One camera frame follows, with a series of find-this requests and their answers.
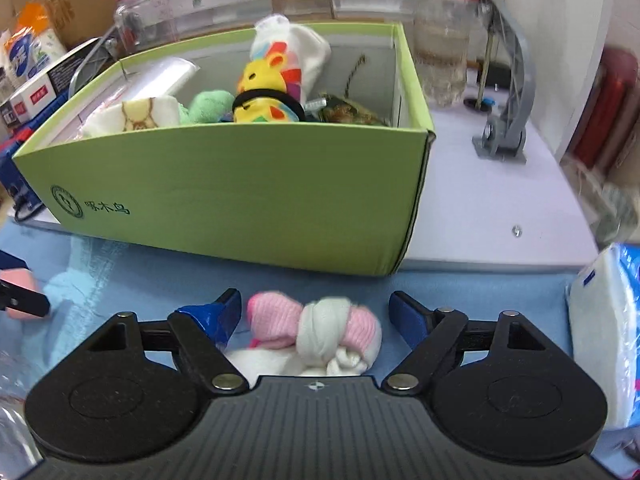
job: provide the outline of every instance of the white box with red label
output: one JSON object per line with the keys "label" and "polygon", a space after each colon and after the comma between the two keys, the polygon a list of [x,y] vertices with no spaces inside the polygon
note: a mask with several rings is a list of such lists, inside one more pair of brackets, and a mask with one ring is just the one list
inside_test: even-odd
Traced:
{"label": "white box with red label", "polygon": [[46,67],[18,88],[0,105],[0,115],[10,129],[19,128],[35,119],[62,93],[68,91],[71,79],[82,60],[94,47],[97,38],[77,46],[65,57]]}

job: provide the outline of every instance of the pink object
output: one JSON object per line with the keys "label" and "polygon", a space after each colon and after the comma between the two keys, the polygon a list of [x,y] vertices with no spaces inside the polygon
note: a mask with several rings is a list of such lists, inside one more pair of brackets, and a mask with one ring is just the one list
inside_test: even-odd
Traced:
{"label": "pink object", "polygon": [[[280,292],[260,292],[249,299],[247,315],[255,339],[250,347],[268,349],[295,345],[303,306]],[[340,345],[372,362],[378,354],[380,323],[365,306],[351,306]]]}
{"label": "pink object", "polygon": [[[32,290],[33,292],[39,292],[36,280],[29,269],[0,270],[0,280],[13,283],[14,285],[21,286],[27,290]],[[26,312],[15,310],[13,308],[8,308],[5,312],[7,316],[12,319],[41,319],[33,314],[27,314]]]}

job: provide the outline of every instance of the green box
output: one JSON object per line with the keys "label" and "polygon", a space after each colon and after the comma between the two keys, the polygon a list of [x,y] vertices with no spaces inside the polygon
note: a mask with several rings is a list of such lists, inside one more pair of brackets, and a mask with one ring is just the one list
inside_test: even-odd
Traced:
{"label": "green box", "polygon": [[14,160],[74,233],[299,269],[394,272],[434,139],[404,31],[385,23],[310,26],[333,51],[310,98],[323,90],[342,95],[365,54],[350,97],[399,127],[206,124],[61,141],[123,71],[164,56],[201,67],[180,102],[203,89],[233,91],[254,36],[238,30],[124,59],[60,108]]}

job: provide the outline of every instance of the metal screw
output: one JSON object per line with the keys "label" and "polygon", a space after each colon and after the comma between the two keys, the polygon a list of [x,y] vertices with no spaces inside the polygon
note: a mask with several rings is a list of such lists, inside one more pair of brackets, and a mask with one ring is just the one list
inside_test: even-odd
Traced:
{"label": "metal screw", "polygon": [[242,377],[236,374],[220,374],[216,375],[211,381],[219,390],[237,390],[244,384]]}
{"label": "metal screw", "polygon": [[418,379],[411,374],[396,374],[389,377],[386,380],[386,384],[394,390],[405,392],[415,388],[419,382]]}

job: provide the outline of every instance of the black band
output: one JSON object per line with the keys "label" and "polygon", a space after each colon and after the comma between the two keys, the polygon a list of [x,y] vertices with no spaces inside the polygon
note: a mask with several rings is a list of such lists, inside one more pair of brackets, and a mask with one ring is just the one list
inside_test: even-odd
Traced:
{"label": "black band", "polygon": [[287,93],[281,92],[280,90],[273,90],[271,88],[255,88],[253,90],[245,90],[244,92],[239,93],[234,99],[234,103],[231,109],[233,111],[236,111],[236,108],[241,107],[248,101],[257,99],[258,97],[268,97],[271,99],[276,99],[276,101],[280,101],[293,113],[295,113],[301,123],[304,123],[306,121],[305,111],[302,105],[297,100],[295,100]]}

